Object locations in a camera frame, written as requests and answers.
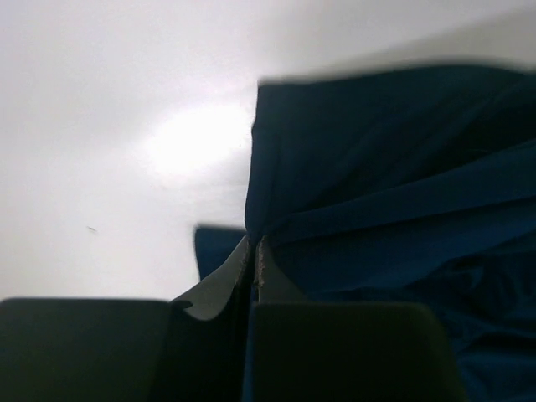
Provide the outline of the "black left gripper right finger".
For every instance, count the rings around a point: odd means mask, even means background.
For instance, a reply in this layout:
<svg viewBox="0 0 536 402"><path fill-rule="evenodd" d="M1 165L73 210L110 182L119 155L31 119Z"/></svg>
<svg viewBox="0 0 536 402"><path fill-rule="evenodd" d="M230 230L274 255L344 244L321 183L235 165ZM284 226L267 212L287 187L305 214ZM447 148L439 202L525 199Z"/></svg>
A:
<svg viewBox="0 0 536 402"><path fill-rule="evenodd" d="M407 302L309 301L269 242L255 253L254 401L463 401L441 323Z"/></svg>

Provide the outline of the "navy blue shorts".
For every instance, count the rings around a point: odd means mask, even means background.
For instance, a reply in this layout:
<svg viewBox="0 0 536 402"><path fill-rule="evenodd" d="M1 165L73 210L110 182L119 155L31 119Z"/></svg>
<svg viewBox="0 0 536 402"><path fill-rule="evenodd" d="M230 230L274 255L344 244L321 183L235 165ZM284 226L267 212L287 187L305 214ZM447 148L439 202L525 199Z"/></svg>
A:
<svg viewBox="0 0 536 402"><path fill-rule="evenodd" d="M311 302L407 302L443 327L463 401L535 398L535 75L430 65L264 83L245 231L199 228L202 278L251 248Z"/></svg>

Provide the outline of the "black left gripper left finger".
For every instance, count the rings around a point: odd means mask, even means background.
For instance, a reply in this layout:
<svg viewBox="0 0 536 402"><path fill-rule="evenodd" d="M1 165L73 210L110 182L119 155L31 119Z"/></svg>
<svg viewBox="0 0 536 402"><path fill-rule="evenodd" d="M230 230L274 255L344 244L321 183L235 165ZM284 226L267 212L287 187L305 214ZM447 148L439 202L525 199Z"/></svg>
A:
<svg viewBox="0 0 536 402"><path fill-rule="evenodd" d="M171 301L10 298L4 401L238 401L251 248Z"/></svg>

